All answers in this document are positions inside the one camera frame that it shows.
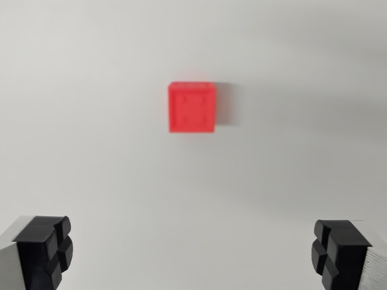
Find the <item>gripper right finger with black rubber pad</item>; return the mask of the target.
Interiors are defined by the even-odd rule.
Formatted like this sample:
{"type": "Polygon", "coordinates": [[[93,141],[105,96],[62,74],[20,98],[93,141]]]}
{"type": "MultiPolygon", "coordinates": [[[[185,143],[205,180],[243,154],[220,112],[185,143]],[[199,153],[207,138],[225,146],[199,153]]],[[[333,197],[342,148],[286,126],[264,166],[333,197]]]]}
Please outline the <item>gripper right finger with black rubber pad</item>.
{"type": "Polygon", "coordinates": [[[325,289],[386,289],[386,240],[362,221],[318,220],[311,261],[325,289]]]}

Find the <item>gripper left finger with black rubber pad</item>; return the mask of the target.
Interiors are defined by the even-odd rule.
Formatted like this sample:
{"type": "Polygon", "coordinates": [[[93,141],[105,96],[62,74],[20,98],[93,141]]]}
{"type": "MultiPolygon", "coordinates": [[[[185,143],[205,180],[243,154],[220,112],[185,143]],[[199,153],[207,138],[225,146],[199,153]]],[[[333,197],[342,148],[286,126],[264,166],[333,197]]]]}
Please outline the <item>gripper left finger with black rubber pad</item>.
{"type": "Polygon", "coordinates": [[[21,216],[1,234],[1,289],[54,290],[70,267],[67,216],[21,216]]]}

